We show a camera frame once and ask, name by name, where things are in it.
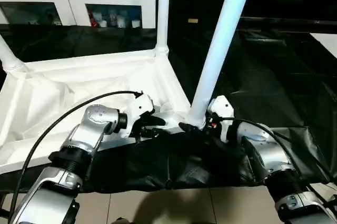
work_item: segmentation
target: white pole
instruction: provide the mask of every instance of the white pole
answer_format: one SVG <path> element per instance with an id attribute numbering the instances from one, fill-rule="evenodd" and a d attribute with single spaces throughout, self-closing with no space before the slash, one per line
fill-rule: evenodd
<path id="1" fill-rule="evenodd" d="M 156 51 L 159 54 L 168 54 L 167 46 L 167 26 L 169 22 L 169 1 L 158 0 L 158 22 L 157 22 L 157 45 Z"/>
<path id="2" fill-rule="evenodd" d="M 0 61 L 3 69 L 8 72 L 11 70 L 21 69 L 24 63 L 19 60 L 11 51 L 6 41 L 0 35 Z"/>
<path id="3" fill-rule="evenodd" d="M 205 113 L 246 0 L 225 0 L 186 122 L 203 128 Z"/>

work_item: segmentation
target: black cable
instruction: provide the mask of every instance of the black cable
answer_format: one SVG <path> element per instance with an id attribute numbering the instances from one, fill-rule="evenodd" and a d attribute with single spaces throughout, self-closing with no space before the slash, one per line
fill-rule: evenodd
<path id="1" fill-rule="evenodd" d="M 96 96 L 92 99 L 89 99 L 89 100 L 86 100 L 85 102 L 77 105 L 76 107 L 73 107 L 72 109 L 70 109 L 68 112 L 64 113 L 59 119 L 57 119 L 56 121 L 54 121 L 41 135 L 40 137 L 37 139 L 37 141 L 35 142 L 35 144 L 33 145 L 33 147 L 31 148 L 24 164 L 23 164 L 23 167 L 22 167 L 22 170 L 21 170 L 21 174 L 20 174 L 20 177 L 19 177 L 19 180 L 17 182 L 17 185 L 16 185 L 16 188 L 15 188 L 15 191 L 13 193 L 13 198 L 12 198 L 12 203 L 11 203 L 11 209 L 9 211 L 9 219 L 8 219 L 8 223 L 11 221 L 11 218 L 13 216 L 13 213 L 14 213 L 14 210 L 15 210 L 15 206 L 16 206 L 16 202 L 17 202 L 17 196 L 19 194 L 19 191 L 20 191 L 20 186 L 21 186 L 21 183 L 22 183 L 22 180 L 23 180 L 23 177 L 26 173 L 26 169 L 28 167 L 28 164 L 36 150 L 36 148 L 38 147 L 38 145 L 41 143 L 41 141 L 43 140 L 43 138 L 58 124 L 60 123 L 65 117 L 67 117 L 69 114 L 71 114 L 72 112 L 78 110 L 79 108 L 95 101 L 95 100 L 98 100 L 98 99 L 101 99 L 101 98 L 104 98 L 104 97 L 107 97 L 107 96 L 112 96 L 112 95 L 116 95 L 116 94 L 133 94 L 135 95 L 136 97 L 139 97 L 141 96 L 142 94 L 141 93 L 138 93 L 136 91 L 113 91 L 111 93 L 106 93 L 106 94 L 102 94 L 102 95 L 99 95 L 99 96 Z"/>
<path id="2" fill-rule="evenodd" d="M 282 134 L 280 133 L 277 133 L 277 132 L 271 132 L 270 130 L 268 130 L 267 128 L 265 128 L 264 126 L 258 124 L 258 123 L 255 123 L 253 121 L 250 121 L 250 120 L 245 120 L 245 119 L 238 119 L 238 118 L 235 118 L 235 117 L 220 117 L 221 120 L 232 120 L 232 121 L 239 121 L 239 122 L 244 122 L 244 123 L 248 123 L 248 124 L 251 124 L 253 126 L 256 126 L 258 128 L 261 128 L 262 130 L 264 130 L 265 132 L 267 132 L 271 137 L 273 137 L 275 139 L 275 141 L 283 148 L 284 152 L 288 155 L 288 157 L 290 158 L 291 162 L 293 163 L 293 166 L 295 167 L 296 170 L 298 170 L 298 173 L 300 176 L 302 176 L 301 172 L 300 172 L 300 169 L 299 167 L 297 166 L 297 164 L 295 163 L 292 155 L 290 154 L 290 152 L 288 151 L 288 149 L 285 147 L 285 145 L 283 144 L 283 142 L 281 142 L 276 136 L 286 140 L 287 142 L 301 148 L 301 149 L 305 149 L 307 151 L 307 153 L 309 154 L 309 156 L 314 160 L 314 162 L 323 170 L 323 172 L 327 175 L 327 177 L 334 183 L 336 183 L 336 179 L 330 174 L 330 172 L 322 165 L 322 163 L 314 156 L 312 155 L 308 150 L 307 148 L 305 148 L 304 146 L 302 146 L 301 144 L 299 143 L 295 143 L 293 142 L 292 140 L 290 140 L 289 138 L 283 136 Z"/>
<path id="3" fill-rule="evenodd" d="M 332 186 L 328 186 L 328 185 L 325 185 L 326 187 L 329 187 L 330 189 L 332 189 L 332 190 L 334 190 L 334 191 L 337 191 L 337 189 L 336 188 L 333 188 Z"/>
<path id="4" fill-rule="evenodd" d="M 255 127 L 261 128 L 263 131 L 267 132 L 267 133 L 268 133 L 271 137 L 273 137 L 273 138 L 275 139 L 275 141 L 282 147 L 282 149 L 284 150 L 284 152 L 285 152 L 285 153 L 287 154 L 287 156 L 290 158 L 290 160 L 291 160 L 292 165 L 294 166 L 294 168 L 295 168 L 296 170 L 298 170 L 299 175 L 302 176 L 301 171 L 300 171 L 299 167 L 297 166 L 297 164 L 295 163 L 295 161 L 294 161 L 294 159 L 293 159 L 293 157 L 292 157 L 290 151 L 285 147 L 285 145 L 283 144 L 283 142 L 281 142 L 281 141 L 276 137 L 276 135 L 275 135 L 273 132 L 271 132 L 270 130 L 268 130 L 266 127 L 264 127 L 264 126 L 262 126 L 262 125 L 260 125 L 260 124 L 258 124 L 258 123 L 255 123 L 255 122 L 253 122 L 253 121 L 250 121 L 250 120 L 238 119 L 238 118 L 235 118 L 235 117 L 220 117 L 220 120 L 232 120 L 232 121 L 239 121 L 239 122 L 242 122 L 242 123 L 248 123 L 248 124 L 251 124 L 251 125 L 253 125 L 253 126 L 255 126 Z"/>
<path id="5" fill-rule="evenodd" d="M 221 120 L 232 120 L 232 121 L 239 121 L 239 122 L 244 122 L 244 123 L 248 123 L 251 124 L 253 126 L 256 126 L 258 128 L 261 128 L 263 131 L 267 132 L 271 137 L 273 137 L 275 139 L 275 141 L 282 147 L 282 149 L 284 150 L 284 152 L 288 155 L 288 157 L 291 160 L 292 165 L 294 166 L 294 168 L 297 170 L 298 174 L 300 175 L 300 177 L 302 177 L 301 171 L 298 167 L 298 165 L 295 163 L 294 158 L 292 157 L 292 155 L 290 154 L 290 152 L 288 151 L 288 149 L 285 147 L 285 145 L 276 137 L 279 136 L 280 138 L 286 140 L 287 142 L 290 142 L 291 144 L 294 144 L 293 141 L 291 141 L 289 138 L 279 134 L 279 133 L 273 133 L 270 130 L 268 130 L 267 128 L 265 128 L 264 126 L 255 123 L 253 121 L 250 120 L 245 120 L 245 119 L 238 119 L 235 117 L 220 117 Z M 309 151 L 308 153 L 310 154 L 310 156 L 315 160 L 315 163 L 326 173 L 326 175 L 329 177 L 329 179 L 331 179 L 332 181 L 334 181 L 334 177 L 330 174 L 330 172 L 317 160 L 316 157 L 314 157 Z M 315 195 L 322 201 L 324 206 L 328 206 L 328 202 L 308 183 L 306 185 L 312 192 L 315 193 Z M 332 211 L 332 213 L 337 217 L 337 211 L 334 209 L 334 207 L 329 207 L 328 208 Z"/>

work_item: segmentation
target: black fabric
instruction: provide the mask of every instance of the black fabric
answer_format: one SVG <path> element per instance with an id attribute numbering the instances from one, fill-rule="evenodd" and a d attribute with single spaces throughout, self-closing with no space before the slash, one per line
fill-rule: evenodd
<path id="1" fill-rule="evenodd" d="M 90 27 L 0 27 L 24 61 L 150 49 L 154 30 Z M 170 36 L 169 60 L 190 101 L 199 81 L 212 33 Z M 314 154 L 337 177 L 337 59 L 308 33 L 239 30 L 231 43 L 213 96 L 225 95 L 237 118 L 272 127 L 295 142 L 284 143 L 310 182 L 326 177 L 308 156 Z M 43 166 L 28 170 L 22 191 Z M 0 191 L 12 192 L 18 172 L 0 175 Z M 219 148 L 180 133 L 101 151 L 84 191 L 255 186 L 240 148 Z"/>

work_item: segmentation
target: floor tile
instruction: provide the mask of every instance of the floor tile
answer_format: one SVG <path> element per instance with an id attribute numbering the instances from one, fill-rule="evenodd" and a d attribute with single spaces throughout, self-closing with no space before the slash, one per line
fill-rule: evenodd
<path id="1" fill-rule="evenodd" d="M 25 196 L 25 194 L 19 194 L 17 197 L 17 202 L 16 202 L 16 206 L 21 202 L 21 200 L 23 199 L 23 197 Z M 2 208 L 9 211 L 11 208 L 11 202 L 12 202 L 12 197 L 13 194 L 8 194 L 5 198 L 5 201 L 2 205 Z M 0 224 L 7 224 L 7 219 L 4 218 L 0 218 Z"/>
<path id="2" fill-rule="evenodd" d="M 106 224 L 109 209 L 110 194 L 79 194 L 76 202 L 80 210 L 75 224 Z"/>
<path id="3" fill-rule="evenodd" d="M 217 224 L 281 224 L 266 187 L 211 189 Z"/>
<path id="4" fill-rule="evenodd" d="M 207 189 L 112 194 L 108 223 L 119 217 L 136 224 L 215 223 Z"/>
<path id="5" fill-rule="evenodd" d="M 312 184 L 312 187 L 326 200 L 330 200 L 330 198 L 337 194 L 337 186 L 329 183 L 327 185 L 324 184 Z"/>

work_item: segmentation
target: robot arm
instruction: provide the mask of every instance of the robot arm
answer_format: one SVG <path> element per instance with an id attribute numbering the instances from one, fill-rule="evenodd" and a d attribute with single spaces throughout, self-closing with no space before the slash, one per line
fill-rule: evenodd
<path id="1" fill-rule="evenodd" d="M 246 122 L 221 120 L 223 117 L 233 117 L 233 108 L 225 96 L 212 100 L 208 112 L 215 116 L 206 120 L 202 131 L 205 133 L 204 136 L 216 135 L 224 144 L 235 142 L 244 148 L 254 174 L 268 188 L 283 222 L 337 223 L 315 193 L 303 183 L 289 156 L 271 135 Z M 191 125 L 180 124 L 180 126 L 184 131 L 194 135 L 201 133 L 198 128 Z"/>
<path id="2" fill-rule="evenodd" d="M 91 105 L 59 151 L 51 153 L 45 168 L 16 208 L 12 224 L 73 224 L 79 209 L 75 201 L 104 135 L 128 137 L 143 114 L 154 111 L 148 95 L 136 98 L 125 113 Z"/>
<path id="3" fill-rule="evenodd" d="M 302 181 L 289 157 L 273 137 L 248 123 L 230 127 L 235 128 L 236 140 L 244 147 L 254 174 L 264 181 L 281 221 L 296 224 L 337 223 L 315 193 Z"/>

